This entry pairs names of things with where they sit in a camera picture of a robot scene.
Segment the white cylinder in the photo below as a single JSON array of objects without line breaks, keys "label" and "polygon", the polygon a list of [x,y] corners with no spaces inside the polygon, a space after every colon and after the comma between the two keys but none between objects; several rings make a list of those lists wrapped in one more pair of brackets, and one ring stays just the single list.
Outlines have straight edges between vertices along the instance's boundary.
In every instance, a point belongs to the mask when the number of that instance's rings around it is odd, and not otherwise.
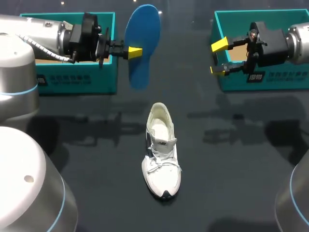
[{"label": "white cylinder", "polygon": [[0,125],[26,131],[39,110],[33,49],[7,34],[0,34],[0,46]]},{"label": "white cylinder", "polygon": [[74,232],[74,195],[38,143],[9,127],[0,142],[0,232]]}]

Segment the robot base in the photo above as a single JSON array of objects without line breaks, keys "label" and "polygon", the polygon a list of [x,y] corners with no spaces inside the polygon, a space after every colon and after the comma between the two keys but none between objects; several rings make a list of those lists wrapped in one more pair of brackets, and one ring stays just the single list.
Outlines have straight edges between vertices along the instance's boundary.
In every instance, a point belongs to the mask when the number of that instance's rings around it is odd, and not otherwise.
[{"label": "robot base", "polygon": [[0,127],[0,231],[75,232],[72,191],[26,133]]}]

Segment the cable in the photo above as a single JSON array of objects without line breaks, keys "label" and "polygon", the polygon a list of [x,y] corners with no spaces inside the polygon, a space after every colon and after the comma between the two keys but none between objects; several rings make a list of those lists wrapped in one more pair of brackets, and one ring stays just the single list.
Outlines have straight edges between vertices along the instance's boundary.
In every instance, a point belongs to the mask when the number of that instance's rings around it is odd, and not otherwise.
[{"label": "cable", "polygon": [[29,38],[28,36],[24,36],[21,34],[16,34],[16,36],[18,36],[20,39],[22,39],[23,41],[35,46],[36,48],[40,49],[41,51],[43,51],[44,53],[46,53],[47,55],[62,61],[62,62],[72,62],[72,59],[70,59],[69,57],[63,57],[63,56],[59,56],[56,53],[53,53],[52,51],[46,49],[45,47],[43,47],[42,45],[40,45],[39,43],[33,41],[31,38]]}]

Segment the shoelace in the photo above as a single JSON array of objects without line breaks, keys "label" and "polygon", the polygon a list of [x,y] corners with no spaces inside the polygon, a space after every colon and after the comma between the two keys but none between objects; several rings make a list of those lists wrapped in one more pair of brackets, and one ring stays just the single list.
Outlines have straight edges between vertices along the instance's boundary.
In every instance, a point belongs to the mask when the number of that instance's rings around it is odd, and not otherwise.
[{"label": "shoelace", "polygon": [[151,144],[151,146],[148,149],[151,149],[151,151],[153,152],[153,155],[154,155],[153,158],[150,158],[150,162],[152,162],[152,161],[155,162],[154,167],[149,169],[148,173],[155,172],[157,169],[161,168],[162,166],[169,166],[169,165],[174,165],[174,166],[178,167],[180,171],[182,171],[179,164],[177,164],[175,161],[170,160],[171,158],[173,158],[172,154],[173,154],[174,150],[169,152],[166,155],[166,157],[160,158],[159,156],[156,156],[156,154],[159,154],[160,152],[154,150],[153,144]]}]

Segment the logo on box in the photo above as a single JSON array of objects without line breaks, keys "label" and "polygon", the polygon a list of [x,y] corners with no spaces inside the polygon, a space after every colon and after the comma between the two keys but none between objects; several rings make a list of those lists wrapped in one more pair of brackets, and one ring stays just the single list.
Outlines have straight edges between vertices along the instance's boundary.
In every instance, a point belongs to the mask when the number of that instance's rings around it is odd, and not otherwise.
[{"label": "logo on box", "polygon": [[254,72],[248,75],[247,83],[261,83],[264,79],[265,72]]}]

